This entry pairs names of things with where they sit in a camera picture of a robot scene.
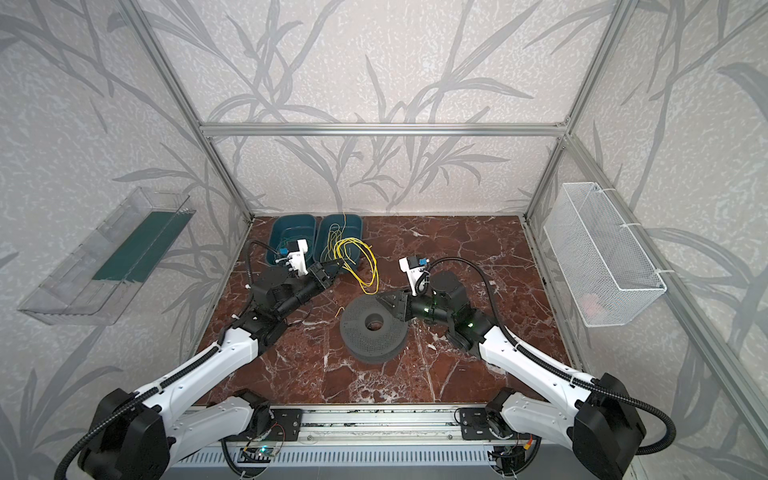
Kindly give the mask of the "grey perforated cable spool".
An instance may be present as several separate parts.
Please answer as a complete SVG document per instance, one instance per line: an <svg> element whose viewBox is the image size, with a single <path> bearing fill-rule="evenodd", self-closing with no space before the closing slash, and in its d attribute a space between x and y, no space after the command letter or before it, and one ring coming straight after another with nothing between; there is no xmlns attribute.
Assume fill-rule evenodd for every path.
<svg viewBox="0 0 768 480"><path fill-rule="evenodd" d="M377 297L364 295L353 300L341 315L340 332L347 350L366 364L394 359L407 343L408 324L386 322L378 311L379 304Z"/></svg>

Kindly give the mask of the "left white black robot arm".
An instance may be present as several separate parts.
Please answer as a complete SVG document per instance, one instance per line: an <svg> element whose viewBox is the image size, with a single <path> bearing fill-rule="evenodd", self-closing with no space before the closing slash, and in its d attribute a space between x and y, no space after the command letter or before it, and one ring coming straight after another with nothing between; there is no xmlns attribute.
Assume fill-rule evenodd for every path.
<svg viewBox="0 0 768 480"><path fill-rule="evenodd" d="M269 406L245 390L187 416L187 409L225 377L274 346L288 317L329 289L345 262L307 265L297 248L259 275L250 274L243 311L217 339L176 369L135 391L116 389L98 404L89 431L64 455L54 478L76 464L93 479L159 479L208 444L268 430Z"/></svg>

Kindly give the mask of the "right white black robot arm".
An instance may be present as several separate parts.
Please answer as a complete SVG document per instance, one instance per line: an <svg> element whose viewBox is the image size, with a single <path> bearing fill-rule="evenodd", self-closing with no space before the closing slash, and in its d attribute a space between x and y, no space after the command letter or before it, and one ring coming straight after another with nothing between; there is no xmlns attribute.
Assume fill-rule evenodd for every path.
<svg viewBox="0 0 768 480"><path fill-rule="evenodd" d="M417 257L400 264L408 287L375 296L385 315L402 323L420 319L446 326L457 349L539 394L534 400L520 392L501 393L489 403L486 415L497 436L530 434L559 444L599 479L621 479L635 457L673 445L672 418L631 397L616 377L594 377L532 347L504 324L495 304L489 313L473 306L452 272L435 272L433 263Z"/></svg>

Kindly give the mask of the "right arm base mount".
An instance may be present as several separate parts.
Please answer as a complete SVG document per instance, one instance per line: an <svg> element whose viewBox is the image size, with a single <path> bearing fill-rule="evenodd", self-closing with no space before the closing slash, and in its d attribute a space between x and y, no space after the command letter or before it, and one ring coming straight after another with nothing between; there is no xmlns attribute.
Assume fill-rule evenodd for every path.
<svg viewBox="0 0 768 480"><path fill-rule="evenodd" d="M485 407L458 408L455 420L464 440L506 440L514 436L501 414Z"/></svg>

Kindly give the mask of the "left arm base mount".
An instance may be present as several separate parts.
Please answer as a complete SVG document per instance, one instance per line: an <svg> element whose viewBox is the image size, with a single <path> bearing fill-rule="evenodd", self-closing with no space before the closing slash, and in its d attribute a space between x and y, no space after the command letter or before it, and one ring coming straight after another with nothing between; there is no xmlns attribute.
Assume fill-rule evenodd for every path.
<svg viewBox="0 0 768 480"><path fill-rule="evenodd" d="M299 436L302 416L303 410L298 408L262 408L254 412L240 436L248 440L294 442Z"/></svg>

